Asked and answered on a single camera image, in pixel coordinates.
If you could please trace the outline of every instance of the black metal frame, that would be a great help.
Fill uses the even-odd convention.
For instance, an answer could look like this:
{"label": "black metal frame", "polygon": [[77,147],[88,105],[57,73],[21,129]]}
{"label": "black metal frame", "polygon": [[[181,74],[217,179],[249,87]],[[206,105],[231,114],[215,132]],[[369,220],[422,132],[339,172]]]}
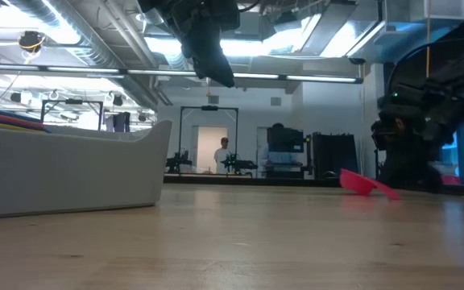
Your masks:
{"label": "black metal frame", "polygon": [[182,154],[182,124],[184,121],[184,110],[198,109],[203,111],[218,111],[218,110],[233,110],[235,111],[235,154],[238,154],[238,127],[239,127],[239,108],[221,108],[221,107],[208,107],[208,106],[181,106],[180,108],[180,121],[178,127],[178,153]]}
{"label": "black metal frame", "polygon": [[[53,106],[48,108],[46,110],[46,105],[48,103],[53,103]],[[83,104],[97,104],[100,106],[100,111],[99,113],[91,106],[91,108],[94,110],[96,114],[98,114],[99,120],[97,122],[97,130],[101,131],[102,130],[102,120],[103,120],[103,101],[82,101],[82,100],[73,100],[73,99],[68,99],[68,100],[42,100],[42,110],[40,111],[40,121],[44,122],[44,117],[51,111],[53,110],[56,105],[63,103],[66,105],[83,105]]]}

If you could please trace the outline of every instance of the ceiling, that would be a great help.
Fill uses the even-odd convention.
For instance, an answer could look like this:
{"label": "ceiling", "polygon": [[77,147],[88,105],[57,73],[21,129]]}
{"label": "ceiling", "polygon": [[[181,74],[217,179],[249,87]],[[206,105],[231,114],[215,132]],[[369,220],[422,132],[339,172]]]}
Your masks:
{"label": "ceiling", "polygon": [[[102,9],[101,5],[104,1],[61,1],[67,1],[68,5],[81,17],[82,21],[87,23],[88,28],[95,35],[94,37],[101,39],[106,46],[104,49],[109,49],[110,53],[116,57],[120,63],[119,66],[126,68],[148,68],[148,64],[145,63],[144,58],[141,58],[131,48],[127,39],[123,37],[123,34],[116,28],[115,23],[111,21],[110,16]],[[134,33],[141,35],[141,37],[170,37],[158,27],[144,27],[143,21],[138,18],[139,10],[136,0],[112,1],[117,4],[120,12],[126,15],[127,21],[131,23],[135,30]],[[247,4],[253,2],[253,0],[241,2]],[[293,37],[294,35],[283,35],[282,38],[279,37],[278,39],[276,36],[281,35],[269,37],[274,32],[272,23],[274,19],[277,19],[282,11],[291,10],[294,7],[300,8],[295,13],[296,17],[300,20],[307,19],[307,23],[312,21],[313,14],[319,14],[321,17],[318,17],[319,21],[317,19],[317,27],[320,30],[311,29],[309,32],[311,34],[309,36],[309,43],[303,45],[301,50],[296,50],[295,52],[292,52],[291,47],[289,47],[289,50],[278,49],[276,52],[271,50],[270,55],[230,56],[228,59],[234,72],[359,77],[360,70],[358,66],[353,65],[347,58],[328,57],[324,59],[320,56],[344,56],[356,43],[361,42],[363,37],[366,37],[368,32],[372,31],[376,27],[376,24],[382,20],[386,20],[387,25],[371,35],[369,41],[353,54],[353,57],[364,58],[368,61],[368,64],[395,61],[399,59],[403,52],[426,40],[424,21],[411,21],[410,19],[402,19],[401,14],[386,13],[386,11],[392,11],[395,8],[392,3],[416,2],[415,0],[395,0],[387,4],[379,4],[376,0],[342,1],[348,2],[350,8],[347,6],[338,6],[338,1],[335,0],[318,2],[320,1],[262,0],[261,5],[253,9],[252,12],[242,13],[241,27],[236,31],[224,33],[222,35],[223,39],[249,40],[262,45],[271,45],[276,42],[274,45],[277,49],[278,47],[284,48],[285,43],[291,43],[294,48],[295,44],[292,41],[294,39],[299,40],[301,38],[300,34],[305,34],[305,27],[298,31],[299,34],[297,36],[299,38]],[[25,14],[17,14],[15,10],[7,8],[0,8],[0,63],[23,64],[30,55],[23,52],[17,45],[16,39],[24,31],[41,31],[44,25],[39,19],[31,19]],[[115,17],[117,12],[112,9],[110,10]],[[434,37],[443,36],[461,21],[445,21],[444,19],[442,21],[434,21]],[[118,25],[121,23],[121,26],[125,24],[122,19],[117,20],[117,23]],[[128,34],[128,38],[130,38],[132,31],[129,31],[127,28],[125,28],[125,31]],[[76,44],[70,43],[69,45],[65,45],[65,43],[59,43],[54,40],[56,39],[48,39],[40,54],[29,61],[32,64],[41,65],[86,66],[86,63],[80,57],[74,56],[72,53],[73,49],[76,48]],[[152,51],[155,51],[152,43],[146,42],[146,44],[149,44],[148,49],[151,48]],[[323,49],[317,52],[317,47],[322,47]],[[167,61],[167,57],[163,53],[153,52],[152,55],[154,62],[158,63],[159,68],[172,68],[172,64]],[[8,86],[14,77],[0,73],[0,87]],[[132,108],[135,114],[140,109],[140,106],[145,106],[140,102],[141,100],[138,100],[138,97],[144,97],[143,95],[139,94],[137,96],[131,94],[128,96],[126,94],[127,90],[122,89],[115,80],[107,81],[95,76],[84,78],[81,82],[67,79],[55,80],[55,77],[33,78],[21,76],[20,78],[22,80],[19,79],[19,81],[16,81],[16,84],[14,84],[16,85],[15,88],[35,90],[41,95],[47,95],[46,91],[49,90],[51,92],[54,89],[73,94],[80,94],[82,91],[85,91],[91,92],[86,94],[90,95],[90,99],[104,101],[109,92],[114,91],[126,96],[127,103],[125,107]],[[180,98],[173,92],[187,92],[192,89],[194,93],[191,95],[200,97],[201,92],[205,91],[208,86],[205,80],[198,80],[194,77],[159,77],[158,82],[153,81],[150,77],[139,77],[136,81],[145,91],[149,91],[152,83],[155,83],[155,87],[162,90],[168,98],[170,94],[172,95],[175,105],[176,100],[180,101]],[[211,81],[209,84],[211,87],[220,87],[214,81]],[[237,88],[280,89],[280,91],[286,94],[291,94],[297,85],[298,83],[291,81],[236,80]],[[169,105],[159,94],[155,96],[155,100],[148,101],[148,107],[155,110],[157,105]]]}

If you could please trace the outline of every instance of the ceiling duct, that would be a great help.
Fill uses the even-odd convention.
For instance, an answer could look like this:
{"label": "ceiling duct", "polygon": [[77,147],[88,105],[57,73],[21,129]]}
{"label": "ceiling duct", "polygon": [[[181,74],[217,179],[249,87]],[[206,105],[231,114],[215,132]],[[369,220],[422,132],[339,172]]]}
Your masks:
{"label": "ceiling duct", "polygon": [[343,28],[357,5],[357,1],[331,0],[301,51],[320,55]]}
{"label": "ceiling duct", "polygon": [[[50,28],[66,27],[66,29],[72,30],[80,37],[77,45],[84,48],[69,48],[68,51],[87,65],[100,68],[122,68],[124,66],[93,28],[67,1],[9,0],[9,3],[28,16],[43,21]],[[151,89],[143,87],[133,77],[124,76],[122,79],[111,79],[111,81],[123,87],[138,105],[151,108],[157,106],[158,100],[155,93]]]}

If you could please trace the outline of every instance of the wooden table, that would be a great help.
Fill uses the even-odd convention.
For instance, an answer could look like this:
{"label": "wooden table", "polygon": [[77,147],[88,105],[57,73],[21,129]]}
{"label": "wooden table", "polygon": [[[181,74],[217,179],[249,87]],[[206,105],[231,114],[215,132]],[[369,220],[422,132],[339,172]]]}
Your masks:
{"label": "wooden table", "polygon": [[0,219],[0,289],[464,289],[464,198],[170,184],[156,207]]}

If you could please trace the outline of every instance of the person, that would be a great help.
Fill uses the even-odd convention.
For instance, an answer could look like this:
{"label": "person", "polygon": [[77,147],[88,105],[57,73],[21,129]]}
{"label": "person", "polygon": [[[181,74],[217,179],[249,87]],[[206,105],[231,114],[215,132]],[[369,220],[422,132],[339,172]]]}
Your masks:
{"label": "person", "polygon": [[217,174],[227,174],[228,169],[225,167],[225,164],[222,161],[226,160],[226,157],[230,154],[228,150],[229,139],[227,137],[222,138],[222,147],[217,149],[214,152],[214,160],[216,161],[216,173]]}
{"label": "person", "polygon": [[[284,125],[281,123],[276,123],[271,128],[273,129],[283,129]],[[301,165],[300,162],[296,159],[296,155],[290,152],[270,152],[268,147],[265,147],[263,153],[260,157],[260,164],[264,166],[264,171],[278,171],[278,172],[289,172],[292,169],[288,167],[267,167],[270,164],[295,164]]]}

